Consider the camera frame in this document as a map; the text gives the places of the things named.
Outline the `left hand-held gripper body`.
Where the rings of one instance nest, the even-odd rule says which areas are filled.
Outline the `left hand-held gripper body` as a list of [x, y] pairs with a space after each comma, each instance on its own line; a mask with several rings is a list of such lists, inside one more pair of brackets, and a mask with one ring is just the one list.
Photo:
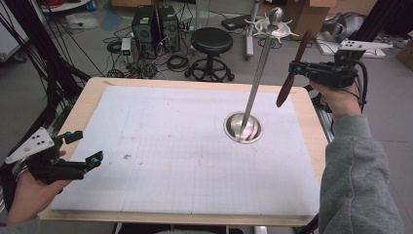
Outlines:
[[40, 127], [6, 158], [5, 163], [11, 165], [21, 161], [35, 179], [47, 183], [83, 179], [88, 172], [86, 160], [68, 162], [60, 156], [60, 148], [65, 143], [64, 134], [52, 137], [45, 128]]

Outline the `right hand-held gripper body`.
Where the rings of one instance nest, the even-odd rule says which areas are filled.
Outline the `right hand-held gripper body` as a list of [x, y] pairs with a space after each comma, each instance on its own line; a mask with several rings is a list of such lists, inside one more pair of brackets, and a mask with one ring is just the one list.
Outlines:
[[305, 76], [311, 81], [333, 89], [352, 86], [355, 81], [359, 81], [359, 77], [362, 77], [362, 84], [366, 85], [367, 69], [359, 59], [367, 50], [391, 47], [392, 45], [386, 43], [345, 39], [338, 46], [333, 62], [307, 62]]

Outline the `brown wooden spoon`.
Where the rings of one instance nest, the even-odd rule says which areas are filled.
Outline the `brown wooden spoon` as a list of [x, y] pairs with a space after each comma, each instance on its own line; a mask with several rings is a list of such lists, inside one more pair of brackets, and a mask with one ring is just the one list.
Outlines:
[[[309, 43], [309, 40], [311, 38], [311, 35], [312, 35], [312, 32], [310, 30], [305, 32], [305, 34], [304, 34], [304, 36], [303, 36], [303, 38], [300, 42], [299, 48], [297, 50], [297, 53], [296, 53], [296, 56], [295, 56], [295, 59], [293, 60], [293, 62], [300, 62], [301, 61], [301, 58], [303, 57], [304, 52], [305, 52], [305, 50], [307, 48], [307, 45]], [[288, 76], [286, 77], [286, 79], [285, 79], [285, 81], [282, 85], [282, 88], [279, 92], [279, 95], [277, 97], [277, 100], [276, 100], [276, 106], [277, 107], [281, 107], [284, 104], [284, 102], [286, 101], [286, 99], [289, 95], [289, 92], [290, 92], [290, 90], [293, 86], [294, 77], [295, 77], [294, 72], [290, 71], [288, 73]]]

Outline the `silver metal hook stand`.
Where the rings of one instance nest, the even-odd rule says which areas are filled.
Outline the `silver metal hook stand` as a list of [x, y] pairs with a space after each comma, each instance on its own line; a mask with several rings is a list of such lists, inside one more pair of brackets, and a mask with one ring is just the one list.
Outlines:
[[224, 121], [224, 132], [233, 141], [243, 144], [254, 143], [263, 135], [263, 127], [259, 119], [251, 114], [258, 93], [265, 64], [274, 40], [293, 35], [290, 21], [283, 21], [283, 9], [273, 8], [269, 15], [258, 21], [249, 21], [256, 30], [256, 35], [264, 37], [264, 45], [254, 74], [251, 90], [244, 112], [234, 112]]

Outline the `person's right hand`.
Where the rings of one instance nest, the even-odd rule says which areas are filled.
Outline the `person's right hand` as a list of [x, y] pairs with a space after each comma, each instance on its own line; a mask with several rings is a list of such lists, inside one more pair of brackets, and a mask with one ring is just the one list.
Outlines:
[[343, 89], [332, 89], [311, 81], [310, 85], [321, 93], [321, 103], [327, 105], [332, 112], [332, 119], [338, 121], [346, 116], [358, 116], [361, 114], [359, 106], [359, 94], [356, 84]]

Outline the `person's left hand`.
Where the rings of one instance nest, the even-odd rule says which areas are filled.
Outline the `person's left hand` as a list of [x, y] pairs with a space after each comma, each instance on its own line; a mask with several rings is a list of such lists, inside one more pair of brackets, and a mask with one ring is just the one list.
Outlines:
[[5, 224], [12, 226], [35, 218], [51, 204], [55, 196], [69, 183], [70, 180], [58, 180], [47, 184], [36, 180], [30, 172], [21, 173]]

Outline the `white flat board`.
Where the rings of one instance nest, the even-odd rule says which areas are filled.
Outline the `white flat board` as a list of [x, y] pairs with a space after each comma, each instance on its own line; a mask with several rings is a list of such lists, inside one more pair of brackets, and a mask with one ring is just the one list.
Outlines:
[[[338, 51], [339, 43], [329, 34], [321, 33], [317, 37], [319, 51], [324, 56], [333, 56]], [[363, 57], [368, 59], [383, 59], [386, 54], [381, 49], [367, 50]]]

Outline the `grey bag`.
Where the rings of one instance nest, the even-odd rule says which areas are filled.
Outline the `grey bag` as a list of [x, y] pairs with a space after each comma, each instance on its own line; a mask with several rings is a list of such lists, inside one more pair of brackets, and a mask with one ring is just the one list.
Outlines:
[[337, 42], [350, 38], [358, 31], [365, 21], [365, 16], [355, 13], [338, 13], [331, 19], [327, 19], [322, 27], [321, 32], [329, 34]]

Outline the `white grid mat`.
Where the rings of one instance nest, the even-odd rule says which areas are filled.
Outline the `white grid mat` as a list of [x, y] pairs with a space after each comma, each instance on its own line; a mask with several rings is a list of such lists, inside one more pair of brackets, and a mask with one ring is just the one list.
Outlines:
[[55, 210], [208, 215], [314, 215], [319, 183], [290, 101], [259, 94], [263, 127], [242, 144], [224, 132], [246, 92], [111, 86], [72, 158], [101, 165], [56, 196]]

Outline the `black round stool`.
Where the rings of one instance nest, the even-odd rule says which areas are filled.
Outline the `black round stool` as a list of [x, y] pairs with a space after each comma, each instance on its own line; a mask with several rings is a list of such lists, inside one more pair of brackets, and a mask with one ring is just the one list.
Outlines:
[[232, 36], [223, 29], [203, 27], [193, 32], [191, 45], [206, 58], [194, 61], [184, 76], [193, 77], [197, 81], [205, 81], [208, 77], [211, 82], [223, 82], [225, 79], [233, 81], [235, 74], [219, 59], [221, 54], [227, 53], [233, 46]]

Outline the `clear plastic bag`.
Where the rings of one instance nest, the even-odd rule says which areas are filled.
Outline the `clear plastic bag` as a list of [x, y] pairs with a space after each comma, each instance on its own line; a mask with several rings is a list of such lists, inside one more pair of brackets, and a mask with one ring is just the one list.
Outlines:
[[92, 29], [98, 27], [97, 19], [89, 12], [76, 13], [65, 18], [72, 29]]

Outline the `white cabinet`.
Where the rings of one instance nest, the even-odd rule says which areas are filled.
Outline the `white cabinet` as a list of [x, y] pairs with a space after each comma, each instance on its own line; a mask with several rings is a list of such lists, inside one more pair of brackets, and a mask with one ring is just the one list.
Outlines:
[[10, 59], [20, 48], [12, 35], [15, 32], [23, 42], [28, 41], [23, 29], [3, 0], [0, 0], [0, 62]]

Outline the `black computer tower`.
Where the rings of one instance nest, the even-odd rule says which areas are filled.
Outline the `black computer tower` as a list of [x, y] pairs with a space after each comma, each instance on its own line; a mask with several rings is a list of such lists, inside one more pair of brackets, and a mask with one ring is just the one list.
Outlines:
[[147, 59], [154, 59], [157, 56], [156, 48], [160, 42], [156, 7], [139, 5], [135, 11], [131, 29], [139, 53]]
[[160, 6], [158, 8], [160, 29], [165, 51], [179, 52], [179, 27], [178, 19], [172, 6]]

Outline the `aluminium rail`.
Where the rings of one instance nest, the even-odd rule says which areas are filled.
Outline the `aluminium rail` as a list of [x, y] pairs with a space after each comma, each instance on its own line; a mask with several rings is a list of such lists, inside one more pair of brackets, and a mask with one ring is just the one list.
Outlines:
[[317, 94], [315, 97], [311, 98], [327, 141], [331, 142], [334, 139], [334, 134], [332, 131], [333, 120], [331, 114], [324, 110], [324, 105], [321, 104], [320, 100], [321, 94]]

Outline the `grey metal stand post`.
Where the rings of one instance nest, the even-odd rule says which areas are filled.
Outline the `grey metal stand post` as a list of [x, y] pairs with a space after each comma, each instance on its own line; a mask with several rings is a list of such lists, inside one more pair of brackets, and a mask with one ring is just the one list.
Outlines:
[[256, 16], [259, 8], [260, 0], [253, 0], [252, 11], [250, 14], [250, 20], [247, 27], [247, 35], [245, 36], [245, 59], [253, 57], [253, 37], [252, 32], [254, 29], [253, 23], [256, 21]]

